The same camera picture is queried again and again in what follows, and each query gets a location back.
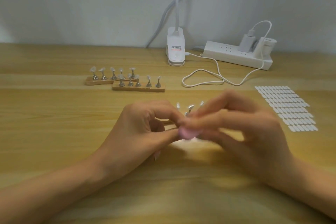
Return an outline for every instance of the wooden stand base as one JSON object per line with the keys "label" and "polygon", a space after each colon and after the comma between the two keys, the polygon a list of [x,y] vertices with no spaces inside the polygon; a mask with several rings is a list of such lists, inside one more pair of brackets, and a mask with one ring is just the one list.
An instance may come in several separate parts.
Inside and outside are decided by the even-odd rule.
{"label": "wooden stand base", "polygon": [[141,85],[140,87],[136,87],[135,84],[134,86],[127,86],[127,84],[125,83],[125,86],[120,87],[119,83],[115,83],[112,86],[112,90],[125,90],[125,91],[144,91],[144,92],[165,92],[166,90],[166,85],[161,83],[161,87],[157,88],[155,87],[155,85],[153,85],[152,87],[148,88],[145,85]]}
{"label": "wooden stand base", "polygon": [[94,80],[92,76],[89,76],[85,80],[85,85],[100,85],[100,84],[113,84],[115,81],[120,81],[118,80],[112,80],[111,78],[107,78],[105,81],[98,79]]}

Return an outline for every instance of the person's right hand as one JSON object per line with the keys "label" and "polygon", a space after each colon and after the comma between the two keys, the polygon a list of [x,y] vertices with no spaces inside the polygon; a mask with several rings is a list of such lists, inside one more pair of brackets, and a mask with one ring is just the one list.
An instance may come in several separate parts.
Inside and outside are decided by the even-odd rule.
{"label": "person's right hand", "polygon": [[[204,130],[201,139],[222,146],[268,185],[283,186],[295,174],[295,158],[276,115],[233,90],[211,99],[179,124]],[[219,128],[241,131],[244,140],[238,141]]]}

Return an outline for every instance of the pink object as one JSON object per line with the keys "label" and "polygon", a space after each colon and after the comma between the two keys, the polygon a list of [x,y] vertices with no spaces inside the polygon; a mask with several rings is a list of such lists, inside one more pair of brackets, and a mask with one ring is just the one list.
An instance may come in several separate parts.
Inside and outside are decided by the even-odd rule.
{"label": "pink object", "polygon": [[193,129],[187,129],[185,127],[179,127],[178,134],[181,139],[190,140],[194,137],[197,137],[200,133],[202,133],[202,130],[193,130]]}

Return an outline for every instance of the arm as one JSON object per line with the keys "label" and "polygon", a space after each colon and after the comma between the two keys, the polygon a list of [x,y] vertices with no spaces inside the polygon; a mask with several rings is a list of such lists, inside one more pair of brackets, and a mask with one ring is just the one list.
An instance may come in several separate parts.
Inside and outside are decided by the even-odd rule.
{"label": "arm", "polygon": [[131,172],[178,138],[160,119],[177,123],[183,115],[169,102],[124,108],[106,140],[77,164],[0,190],[0,224],[35,224]]}
{"label": "arm", "polygon": [[[202,139],[222,146],[260,181],[336,220],[336,175],[294,157],[273,112],[227,90],[188,117],[179,124],[204,130]],[[241,131],[244,140],[219,128]]]}

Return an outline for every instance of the hand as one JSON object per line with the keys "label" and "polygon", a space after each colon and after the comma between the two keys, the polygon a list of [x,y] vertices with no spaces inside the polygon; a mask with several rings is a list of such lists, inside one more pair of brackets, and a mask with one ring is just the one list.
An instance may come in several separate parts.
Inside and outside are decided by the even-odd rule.
{"label": "hand", "polygon": [[138,102],[124,107],[110,134],[91,157],[99,175],[107,177],[108,183],[178,139],[177,129],[165,131],[162,121],[156,118],[176,124],[183,115],[168,101]]}
{"label": "hand", "polygon": [[[224,91],[179,125],[204,130],[201,139],[222,146],[268,185],[282,186],[295,172],[294,158],[276,115],[235,91]],[[244,140],[237,141],[219,128],[241,131]]]}

